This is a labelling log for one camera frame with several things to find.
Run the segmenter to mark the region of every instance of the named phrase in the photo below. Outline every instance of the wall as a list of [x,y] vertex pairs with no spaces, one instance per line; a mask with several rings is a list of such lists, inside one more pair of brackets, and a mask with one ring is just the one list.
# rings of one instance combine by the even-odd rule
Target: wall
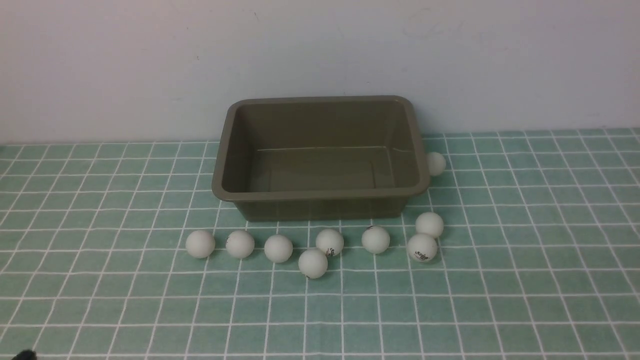
[[245,98],[422,130],[640,125],[638,0],[0,1],[0,143],[217,138]]

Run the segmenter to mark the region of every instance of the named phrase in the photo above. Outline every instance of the ping pong ball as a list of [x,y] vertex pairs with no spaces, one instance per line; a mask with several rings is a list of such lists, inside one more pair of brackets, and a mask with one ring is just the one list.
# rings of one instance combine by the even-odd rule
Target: ping pong ball
[[283,263],[291,257],[293,244],[283,235],[272,235],[264,243],[264,254],[274,263]]
[[209,231],[196,230],[187,236],[184,247],[189,255],[196,259],[203,259],[211,255],[216,248],[216,242]]
[[316,236],[316,247],[327,256],[336,256],[342,252],[344,238],[333,229],[324,229]]
[[432,238],[442,235],[444,230],[444,221],[440,215],[436,213],[423,213],[415,219],[415,232],[419,234],[427,234]]
[[426,263],[438,254],[438,244],[429,235],[416,234],[406,244],[406,251],[412,259]]
[[227,251],[236,259],[244,259],[253,252],[255,241],[250,233],[244,230],[236,230],[227,238]]
[[447,168],[447,160],[439,152],[430,152],[427,154],[427,166],[431,176],[438,176]]
[[362,233],[362,246],[371,254],[380,254],[389,247],[389,233],[380,226],[369,226]]
[[317,279],[324,275],[329,262],[320,249],[308,249],[298,259],[298,268],[309,279]]

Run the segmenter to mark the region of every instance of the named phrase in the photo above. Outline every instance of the table surface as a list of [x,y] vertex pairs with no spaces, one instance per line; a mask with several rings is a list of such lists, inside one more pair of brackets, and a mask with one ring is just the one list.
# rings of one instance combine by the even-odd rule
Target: table surface
[[[430,135],[447,170],[401,218],[247,223],[210,191],[216,142],[0,147],[0,358],[640,357],[640,129]],[[409,261],[424,211],[440,256]],[[370,224],[391,248],[360,246]],[[297,254],[346,248],[320,279]],[[214,231],[193,259],[183,241]],[[257,248],[230,258],[247,229]],[[295,256],[273,265],[275,233]]]

